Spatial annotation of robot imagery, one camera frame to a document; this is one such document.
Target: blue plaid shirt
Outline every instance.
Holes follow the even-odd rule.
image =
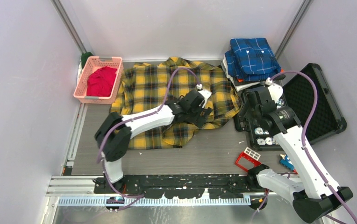
[[[262,75],[243,75],[240,70],[238,61],[236,60],[233,50],[229,50],[225,53],[225,59],[227,60],[227,72],[230,76],[243,79],[245,82],[257,82],[265,81],[267,78],[272,77],[276,73],[262,74]]]
[[[231,39],[229,42],[242,74],[276,74],[281,67],[265,38]]]

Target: red cloth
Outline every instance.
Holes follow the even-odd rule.
[[[88,78],[86,95],[89,97],[109,97],[116,79],[117,69],[103,67]]]

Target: yellow plaid shirt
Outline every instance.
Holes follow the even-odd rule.
[[[239,112],[239,97],[222,69],[179,57],[170,57],[158,66],[137,63],[133,68],[126,69],[121,77],[121,85],[111,112],[118,112],[120,115],[134,114],[160,105],[170,76],[178,67],[191,69],[200,77],[203,88],[212,93],[205,107],[212,108],[212,112],[202,129],[221,127]],[[180,96],[185,96],[195,88],[195,85],[196,80],[188,71],[179,70],[171,84],[168,100],[177,100]],[[132,138],[129,149],[182,147],[197,131],[197,126],[187,123],[157,127]]]

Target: white panel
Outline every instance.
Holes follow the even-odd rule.
[[[0,1],[0,224],[40,222],[79,105],[79,56],[49,0]]]
[[[86,46],[124,60],[221,58],[235,37],[276,51],[301,0],[64,0]]]
[[[314,1],[279,62],[285,70],[307,63],[323,69],[348,128],[313,148],[338,183],[352,189],[348,205],[357,214],[357,1]],[[344,208],[337,214],[353,223]]]

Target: pink basket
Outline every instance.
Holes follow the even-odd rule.
[[[111,95],[109,97],[89,97],[86,95],[88,88],[88,78],[97,69],[105,66],[117,69],[117,76],[114,82]],[[115,101],[116,94],[118,93],[119,85],[121,83],[121,74],[123,71],[122,58],[112,57],[108,60],[102,60],[98,56],[91,56],[86,61],[85,67],[82,70],[81,78],[75,88],[74,97],[84,104],[112,104]]]

